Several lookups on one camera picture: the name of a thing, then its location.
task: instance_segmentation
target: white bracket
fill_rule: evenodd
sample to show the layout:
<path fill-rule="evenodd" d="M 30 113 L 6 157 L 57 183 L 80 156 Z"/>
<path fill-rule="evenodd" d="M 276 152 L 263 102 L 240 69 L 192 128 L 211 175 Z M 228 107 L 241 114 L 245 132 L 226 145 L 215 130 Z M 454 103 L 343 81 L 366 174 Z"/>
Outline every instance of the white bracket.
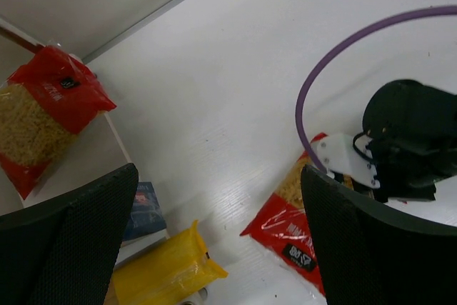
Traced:
<path fill-rule="evenodd" d="M 375 166 L 356 153 L 352 147 L 352 140 L 352 136 L 334 134 L 313 143 L 312 147 L 329 171 L 350 175 L 358 183 L 378 189 L 381 185 L 374 178 Z M 370 140 L 367 136 L 362 136 L 357 140 L 356 146 L 371 158 L 371 152 L 366 148 Z"/>

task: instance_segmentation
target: black logo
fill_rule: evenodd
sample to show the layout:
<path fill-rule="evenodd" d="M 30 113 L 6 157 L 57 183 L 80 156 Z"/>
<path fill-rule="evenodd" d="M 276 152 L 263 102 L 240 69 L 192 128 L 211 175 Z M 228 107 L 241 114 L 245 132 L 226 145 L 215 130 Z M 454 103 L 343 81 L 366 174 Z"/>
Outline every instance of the black logo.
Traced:
<path fill-rule="evenodd" d="M 79 81 L 74 81 L 70 76 L 68 78 L 62 79 L 60 81 L 60 85 L 64 87 L 65 89 L 72 89 L 74 87 L 77 87 L 81 85 L 81 82 Z"/>
<path fill-rule="evenodd" d="M 312 271 L 317 266 L 317 263 L 307 253 L 293 244 L 287 243 L 282 254 L 297 265 L 298 268 L 302 268 L 306 271 Z"/>

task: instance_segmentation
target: red pasta bag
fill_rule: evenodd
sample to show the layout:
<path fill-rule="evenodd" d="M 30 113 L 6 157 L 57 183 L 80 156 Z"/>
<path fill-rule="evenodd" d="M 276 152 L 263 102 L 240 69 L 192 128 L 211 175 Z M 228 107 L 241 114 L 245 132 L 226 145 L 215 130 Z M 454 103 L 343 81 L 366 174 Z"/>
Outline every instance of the red pasta bag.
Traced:
<path fill-rule="evenodd" d="M 95 75 L 46 46 L 0 89 L 0 165 L 25 199 L 100 113 L 115 109 Z"/>
<path fill-rule="evenodd" d="M 325 136 L 319 134 L 313 141 Z M 301 170 L 309 163 L 304 152 L 240 236 L 250 235 L 274 251 L 325 296 L 301 195 Z M 343 182 L 352 188 L 349 176 L 343 176 Z"/>

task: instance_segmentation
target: black mesh pad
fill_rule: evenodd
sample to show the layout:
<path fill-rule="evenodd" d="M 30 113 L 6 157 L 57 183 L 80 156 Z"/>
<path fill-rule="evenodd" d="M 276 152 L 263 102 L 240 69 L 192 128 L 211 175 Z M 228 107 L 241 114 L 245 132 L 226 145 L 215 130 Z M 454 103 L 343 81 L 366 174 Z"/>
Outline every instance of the black mesh pad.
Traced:
<path fill-rule="evenodd" d="M 137 185 L 128 164 L 0 217 L 1 303 L 102 305 Z"/>
<path fill-rule="evenodd" d="M 328 304 L 456 302 L 457 228 L 380 204 L 310 166 L 301 188 Z"/>

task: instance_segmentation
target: black cable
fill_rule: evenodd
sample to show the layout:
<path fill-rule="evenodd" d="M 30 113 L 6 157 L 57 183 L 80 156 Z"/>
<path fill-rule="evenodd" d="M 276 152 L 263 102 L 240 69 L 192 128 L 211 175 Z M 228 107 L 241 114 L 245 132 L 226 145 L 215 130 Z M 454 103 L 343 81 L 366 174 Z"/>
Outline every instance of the black cable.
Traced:
<path fill-rule="evenodd" d="M 372 159 L 371 157 L 367 156 L 366 154 L 364 154 L 357 146 L 356 146 L 356 142 L 358 139 L 360 139 L 362 136 L 365 136 L 365 133 L 364 132 L 361 132 L 360 134 L 357 134 L 354 136 L 354 138 L 352 139 L 352 147 L 354 148 L 354 150 L 356 151 L 356 153 L 362 158 L 364 159 L 365 161 L 368 161 L 370 162 L 371 164 L 376 164 L 376 160 L 375 159 Z"/>

